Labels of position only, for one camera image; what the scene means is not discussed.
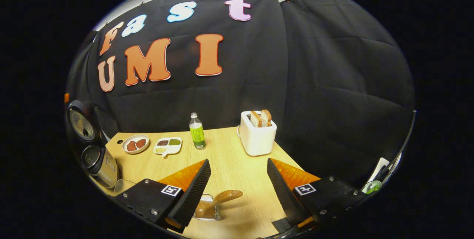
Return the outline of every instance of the green drink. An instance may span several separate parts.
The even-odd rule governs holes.
[[[189,129],[191,131],[191,136],[193,137],[194,146],[198,149],[204,148],[206,142],[204,141],[203,123],[198,119],[198,114],[195,112],[191,113]]]

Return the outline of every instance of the white toaster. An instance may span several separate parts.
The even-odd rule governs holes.
[[[245,151],[251,156],[271,153],[275,141],[276,124],[271,121],[271,126],[255,127],[250,122],[250,112],[244,111],[240,114],[240,125],[237,127],[237,135],[240,137]]]

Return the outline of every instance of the light blue letter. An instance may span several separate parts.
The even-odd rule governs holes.
[[[184,3],[175,4],[170,8],[170,13],[172,15],[169,15],[166,20],[169,23],[187,20],[194,14],[193,8],[195,8],[196,5],[196,2],[194,1],[186,1]]]
[[[131,33],[137,33],[139,32],[145,24],[144,21],[147,18],[147,15],[140,15],[137,16],[136,18],[132,19],[128,24],[127,28],[123,30],[122,37],[129,36]]]

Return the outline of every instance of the bread slice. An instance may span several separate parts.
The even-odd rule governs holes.
[[[250,112],[250,122],[255,127],[261,127],[263,123],[262,118],[259,116],[259,114],[257,114],[257,112],[253,110]]]
[[[268,110],[262,109],[260,117],[262,118],[262,127],[271,126],[271,114]]]

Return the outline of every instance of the white sectioned tray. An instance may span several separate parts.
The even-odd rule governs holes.
[[[169,143],[170,143],[171,139],[179,140],[179,142],[180,142],[179,145],[170,146]],[[168,144],[166,146],[159,146],[158,143],[160,141],[163,141],[163,140],[168,140]],[[156,142],[156,144],[154,145],[153,153],[156,153],[158,155],[162,155],[164,158],[166,158],[166,155],[178,153],[181,149],[182,144],[183,144],[183,140],[180,137],[160,138]],[[164,148],[165,150],[164,151],[159,151],[159,148]]]

